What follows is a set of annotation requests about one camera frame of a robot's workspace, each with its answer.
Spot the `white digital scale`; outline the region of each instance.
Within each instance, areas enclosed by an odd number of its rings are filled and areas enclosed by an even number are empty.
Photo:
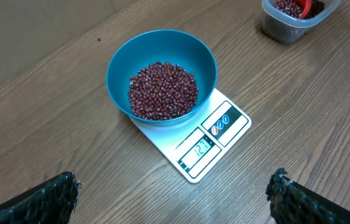
[[[191,183],[199,182],[252,123],[217,89],[196,115],[181,124],[153,127],[131,120]]]

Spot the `container rim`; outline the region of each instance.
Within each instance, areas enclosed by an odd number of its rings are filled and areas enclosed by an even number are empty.
[[[170,31],[170,32],[178,32],[178,33],[181,33],[181,34],[185,34],[185,35],[188,35],[194,39],[196,39],[197,41],[199,41],[207,50],[208,52],[210,53],[211,55],[211,58],[213,59],[213,63],[214,63],[214,69],[215,69],[215,79],[214,79],[214,83],[213,83],[213,87],[210,91],[210,93],[208,94],[208,97],[206,97],[204,99],[204,101],[197,107],[191,109],[190,112],[188,112],[187,114],[184,114],[183,116],[180,116],[178,118],[174,118],[174,119],[168,119],[168,120],[159,120],[159,121],[156,121],[156,120],[149,120],[149,119],[143,119],[143,118],[140,118],[138,116],[135,116],[134,114],[132,113],[128,113],[127,111],[124,111],[119,105],[118,103],[116,102],[116,100],[112,97],[112,94],[110,92],[110,89],[108,88],[108,71],[110,69],[110,66],[111,66],[111,62],[113,61],[113,58],[116,56],[116,54],[126,45],[128,44],[130,41],[142,36],[142,35],[146,35],[146,34],[150,34],[150,33],[153,33],[153,32],[162,32],[162,31]],[[122,44],[120,48],[118,48],[118,50],[115,52],[115,54],[113,55],[113,57],[111,57],[111,60],[110,60],[110,63],[108,65],[108,68],[107,68],[107,72],[106,72],[106,88],[107,88],[107,91],[108,91],[108,94],[110,95],[110,98],[111,100],[114,102],[114,104],[125,114],[127,114],[128,116],[130,116],[131,118],[135,119],[135,120],[138,120],[138,121],[141,121],[141,122],[147,122],[147,123],[166,123],[166,122],[172,122],[172,121],[176,121],[176,120],[179,120],[179,119],[183,119],[184,117],[186,116],[189,116],[190,114],[192,114],[194,111],[198,111],[207,101],[208,99],[211,97],[212,95],[212,92],[213,90],[215,89],[216,87],[216,84],[218,82],[218,65],[216,63],[216,59],[211,51],[211,49],[202,41],[200,40],[199,38],[195,37],[194,35],[191,35],[189,33],[186,33],[184,31],[180,31],[180,30],[175,30],[175,29],[159,29],[159,30],[151,30],[151,31],[147,31],[147,32],[144,32],[142,34],[139,34],[133,38],[131,38],[130,40],[128,40],[127,42],[125,42],[125,44]]]
[[[309,28],[319,24],[325,18],[327,18],[340,4],[341,4],[341,0],[333,0],[330,5],[326,6],[326,8],[314,18],[297,19],[283,13],[282,11],[279,11],[276,7],[274,7],[270,3],[269,0],[262,0],[263,10],[267,14],[276,18],[278,21],[285,23],[288,26],[292,26],[296,28]]]

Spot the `red scoop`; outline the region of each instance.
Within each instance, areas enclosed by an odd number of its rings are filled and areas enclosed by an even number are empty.
[[[300,14],[299,19],[304,19],[311,9],[311,0],[295,0],[295,2],[303,7],[303,12]]]

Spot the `plastic container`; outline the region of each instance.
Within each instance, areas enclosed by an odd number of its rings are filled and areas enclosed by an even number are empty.
[[[264,12],[262,31],[271,38],[285,44],[294,43],[311,28],[327,18],[341,0],[323,0],[325,9],[311,19],[296,19],[275,8],[276,0],[262,0]]]

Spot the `wooden table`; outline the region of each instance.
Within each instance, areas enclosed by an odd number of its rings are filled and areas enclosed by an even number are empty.
[[[137,1],[1,84],[0,203],[68,170],[86,184],[72,223],[273,223],[265,187],[285,167],[350,210],[350,1],[293,45],[261,15],[260,1]],[[212,49],[217,88],[253,121],[196,185],[106,90],[113,53],[161,28]]]

